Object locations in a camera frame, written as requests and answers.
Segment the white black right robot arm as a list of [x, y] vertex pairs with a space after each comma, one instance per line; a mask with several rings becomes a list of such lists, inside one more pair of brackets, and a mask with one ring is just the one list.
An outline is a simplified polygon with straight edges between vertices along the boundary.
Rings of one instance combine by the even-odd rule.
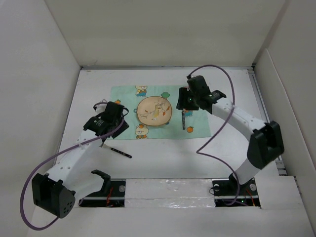
[[243, 192], [248, 181], [284, 153], [281, 128], [277, 122], [264, 122], [235, 106], [221, 91], [211, 91], [203, 76], [188, 79], [188, 87], [179, 88], [176, 108], [203, 109], [226, 121], [247, 139], [246, 159], [229, 177], [228, 188], [235, 195]]

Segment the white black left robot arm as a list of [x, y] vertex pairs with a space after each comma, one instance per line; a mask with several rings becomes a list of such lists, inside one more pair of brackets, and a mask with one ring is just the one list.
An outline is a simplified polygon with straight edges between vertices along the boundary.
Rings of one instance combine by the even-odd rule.
[[111, 190], [107, 173], [94, 168], [84, 175], [79, 174], [79, 169], [107, 138], [116, 138], [129, 127], [124, 121], [128, 109], [115, 102], [99, 102], [94, 109], [99, 113], [83, 126], [75, 147], [68, 148], [44, 175], [32, 178], [34, 204], [58, 218], [66, 217], [84, 197], [92, 193], [104, 196]]

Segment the silver fork black handle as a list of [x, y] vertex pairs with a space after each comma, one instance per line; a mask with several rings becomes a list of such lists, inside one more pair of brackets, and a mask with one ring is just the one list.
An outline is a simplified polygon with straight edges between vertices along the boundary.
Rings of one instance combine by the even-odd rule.
[[111, 151], [113, 151], [113, 152], [115, 152], [117, 154], [120, 154], [122, 156], [125, 156], [127, 158], [132, 158], [132, 156], [130, 154], [127, 154], [127, 153], [125, 153], [123, 151], [120, 151], [120, 150], [118, 150], [116, 148], [110, 147], [110, 146], [108, 146], [106, 144], [101, 144], [100, 148], [111, 150]]

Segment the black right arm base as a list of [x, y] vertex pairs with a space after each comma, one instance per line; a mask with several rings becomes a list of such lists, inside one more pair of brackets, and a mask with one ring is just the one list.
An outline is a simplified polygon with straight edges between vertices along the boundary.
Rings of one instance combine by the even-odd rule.
[[240, 185], [239, 191], [237, 183], [229, 178], [212, 179], [212, 187], [208, 191], [213, 195], [216, 207], [261, 206], [254, 178]]

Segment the beige patterned plate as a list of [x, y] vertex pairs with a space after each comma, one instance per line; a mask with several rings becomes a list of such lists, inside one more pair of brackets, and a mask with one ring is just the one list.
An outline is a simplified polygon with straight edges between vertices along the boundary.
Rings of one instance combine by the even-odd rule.
[[136, 110], [137, 118], [146, 126], [162, 126], [172, 118], [171, 103], [159, 96], [150, 96], [143, 99]]

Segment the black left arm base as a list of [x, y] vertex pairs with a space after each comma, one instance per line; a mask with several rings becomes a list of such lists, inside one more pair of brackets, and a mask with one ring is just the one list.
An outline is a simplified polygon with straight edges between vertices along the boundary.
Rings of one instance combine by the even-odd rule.
[[79, 200], [80, 207], [106, 207], [121, 208], [125, 207], [125, 179], [112, 179], [110, 175], [93, 170], [94, 175], [102, 178], [103, 184], [99, 191], [93, 192]]

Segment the mint green cartoon cloth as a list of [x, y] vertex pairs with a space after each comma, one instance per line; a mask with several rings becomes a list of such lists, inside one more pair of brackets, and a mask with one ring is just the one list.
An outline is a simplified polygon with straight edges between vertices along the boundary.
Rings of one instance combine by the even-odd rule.
[[[206, 138], [211, 135], [208, 116], [205, 111], [186, 110], [186, 129], [182, 129], [182, 110], [176, 109], [179, 95], [178, 85], [127, 85], [114, 86], [110, 100], [125, 106], [129, 112], [125, 121], [129, 128], [118, 139], [191, 139]], [[150, 96], [167, 99], [172, 106], [172, 118], [162, 126], [146, 126], [140, 123], [136, 110], [138, 104]]]

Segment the steak knife black blade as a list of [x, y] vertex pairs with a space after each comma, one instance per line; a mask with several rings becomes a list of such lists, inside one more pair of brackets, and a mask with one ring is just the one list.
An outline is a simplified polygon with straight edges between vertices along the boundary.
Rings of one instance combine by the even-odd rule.
[[186, 122], [185, 122], [186, 116], [185, 116], [185, 114], [186, 114], [186, 110], [183, 109], [183, 110], [182, 110], [182, 129], [183, 129], [183, 130], [186, 129]]

